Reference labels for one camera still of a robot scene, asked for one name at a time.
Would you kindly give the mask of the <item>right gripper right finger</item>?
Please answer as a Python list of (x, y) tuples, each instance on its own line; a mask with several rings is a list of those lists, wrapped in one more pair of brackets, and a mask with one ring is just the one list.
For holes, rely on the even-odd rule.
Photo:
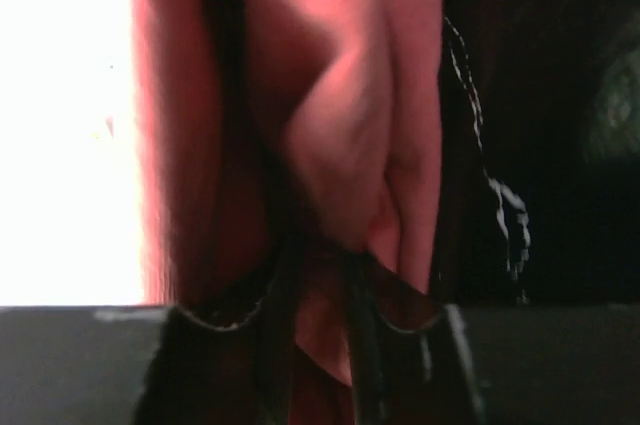
[(344, 261), (358, 424), (635, 424), (639, 308), (435, 306)]

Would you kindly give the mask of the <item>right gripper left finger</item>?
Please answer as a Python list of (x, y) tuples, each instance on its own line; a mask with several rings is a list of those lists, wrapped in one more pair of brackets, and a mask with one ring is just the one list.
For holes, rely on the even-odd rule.
[(285, 424), (300, 243), (197, 307), (1, 311), (5, 424)]

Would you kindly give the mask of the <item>salmon pink t-shirt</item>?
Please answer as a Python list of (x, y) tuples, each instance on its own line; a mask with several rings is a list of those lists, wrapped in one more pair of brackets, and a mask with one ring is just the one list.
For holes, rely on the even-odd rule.
[(349, 424), (336, 252), (429, 287), (442, 0), (131, 0), (143, 299), (192, 305), (308, 238), (291, 420)]

